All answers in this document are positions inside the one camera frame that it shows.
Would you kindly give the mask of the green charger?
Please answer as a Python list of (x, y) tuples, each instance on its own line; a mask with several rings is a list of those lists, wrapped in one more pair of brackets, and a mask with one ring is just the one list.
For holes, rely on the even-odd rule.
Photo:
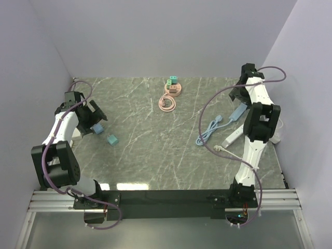
[(106, 140), (111, 146), (115, 146), (119, 143), (119, 140), (113, 134), (109, 135)]

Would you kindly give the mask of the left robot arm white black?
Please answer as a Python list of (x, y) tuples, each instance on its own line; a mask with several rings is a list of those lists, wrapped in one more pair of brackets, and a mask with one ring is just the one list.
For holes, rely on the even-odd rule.
[(81, 135), (94, 132), (93, 126), (107, 116), (94, 100), (89, 104), (83, 93), (68, 91), (65, 101), (55, 111), (55, 122), (41, 145), (31, 149), (37, 179), (43, 190), (53, 189), (68, 194), (91, 208), (99, 208), (104, 201), (100, 184), (81, 175), (70, 142), (75, 130)]

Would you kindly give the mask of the blue plug adapter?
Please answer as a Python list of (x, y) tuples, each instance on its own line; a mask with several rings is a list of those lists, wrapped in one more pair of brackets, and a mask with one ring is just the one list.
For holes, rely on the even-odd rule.
[(97, 123), (92, 127), (92, 130), (95, 134), (100, 134), (104, 132), (104, 127), (100, 123)]

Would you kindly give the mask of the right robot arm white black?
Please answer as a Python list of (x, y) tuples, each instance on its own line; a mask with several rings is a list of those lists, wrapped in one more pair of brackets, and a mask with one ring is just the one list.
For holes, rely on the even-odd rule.
[(248, 106), (249, 112), (243, 125), (244, 152), (240, 168), (230, 185), (228, 202), (232, 208), (255, 208), (256, 173), (263, 150), (274, 136), (281, 108), (273, 103), (264, 85), (264, 75), (255, 65), (246, 63), (241, 76), (229, 94)]

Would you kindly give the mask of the white square charger plug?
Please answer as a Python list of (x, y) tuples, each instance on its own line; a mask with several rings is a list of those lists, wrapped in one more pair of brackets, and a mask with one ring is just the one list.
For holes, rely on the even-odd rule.
[(74, 130), (72, 139), (73, 140), (81, 139), (81, 133), (79, 132), (79, 130), (77, 130), (77, 129)]

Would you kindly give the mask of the white power strip coloured sockets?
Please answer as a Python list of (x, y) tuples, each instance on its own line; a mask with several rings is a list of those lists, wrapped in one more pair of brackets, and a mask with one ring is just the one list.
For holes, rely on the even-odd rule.
[(222, 142), (222, 148), (228, 148), (233, 142), (235, 142), (240, 136), (243, 135), (243, 126), (241, 125), (235, 131), (233, 131), (225, 140)]

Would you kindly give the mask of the blue long power strip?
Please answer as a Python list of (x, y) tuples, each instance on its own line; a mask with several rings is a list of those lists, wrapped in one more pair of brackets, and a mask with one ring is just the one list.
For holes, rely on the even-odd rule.
[(247, 105), (241, 103), (234, 112), (229, 116), (231, 122), (237, 121), (247, 110)]

